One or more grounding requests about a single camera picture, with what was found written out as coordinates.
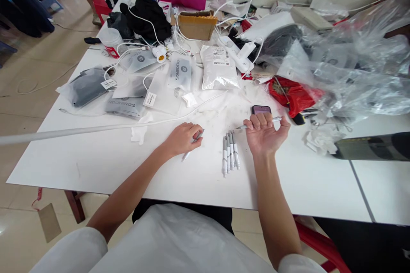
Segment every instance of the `power strip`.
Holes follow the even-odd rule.
[[[229,56],[235,61],[235,66],[241,73],[249,73],[254,65],[248,58],[239,58],[240,49],[228,36],[220,36],[217,44],[228,52]]]

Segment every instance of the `white shirt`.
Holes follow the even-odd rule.
[[[215,220],[174,205],[155,205],[108,251],[91,227],[73,231],[53,246],[31,273],[275,272]],[[287,255],[279,273],[322,273],[302,255]]]

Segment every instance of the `pen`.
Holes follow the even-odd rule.
[[[230,147],[230,155],[229,155],[229,162],[231,164],[231,171],[234,169],[234,141],[232,139],[232,132],[229,132],[229,147]]]
[[[281,116],[276,116],[276,117],[273,118],[272,122],[280,122],[281,119],[282,119]],[[239,126],[238,128],[235,128],[234,130],[236,130],[236,129],[241,129],[241,130],[243,130],[243,129],[246,129],[246,128],[248,128],[248,126],[242,125],[242,126]]]
[[[199,138],[202,137],[204,131],[205,131],[205,129],[203,129],[201,133],[198,133],[198,135],[196,136],[196,139],[192,143],[195,143],[196,141],[198,141]],[[184,162],[188,158],[189,153],[190,153],[190,151],[185,153],[185,155],[182,157],[182,162]]]
[[[234,133],[232,131],[232,142],[234,143],[234,159],[235,159],[235,165],[236,169],[239,171],[240,170],[240,163],[239,163],[239,153],[238,153],[238,145],[236,145]]]
[[[231,170],[231,159],[230,159],[230,156],[231,156],[231,141],[230,141],[230,138],[229,138],[229,134],[226,134],[226,151],[227,151],[227,154],[228,154],[228,156],[226,157],[226,162],[227,162],[226,168],[227,168],[227,171],[228,171],[228,174],[229,174],[229,171]]]
[[[226,172],[228,170],[227,167],[227,156],[228,156],[228,152],[226,151],[226,137],[223,137],[223,156],[222,156],[222,173],[223,173],[223,177],[226,178]]]

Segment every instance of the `red plastic stool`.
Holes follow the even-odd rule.
[[[107,15],[111,13],[111,9],[108,7],[107,3],[104,0],[93,0],[95,11],[97,12],[98,17],[101,20],[101,23],[104,24],[104,19],[102,15]]]
[[[326,272],[338,269],[340,273],[351,273],[331,239],[298,222],[296,222],[296,227],[300,240],[328,259],[321,264]]]

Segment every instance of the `smartphone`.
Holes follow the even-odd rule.
[[[252,114],[265,113],[265,112],[272,113],[268,106],[253,106],[252,107]]]

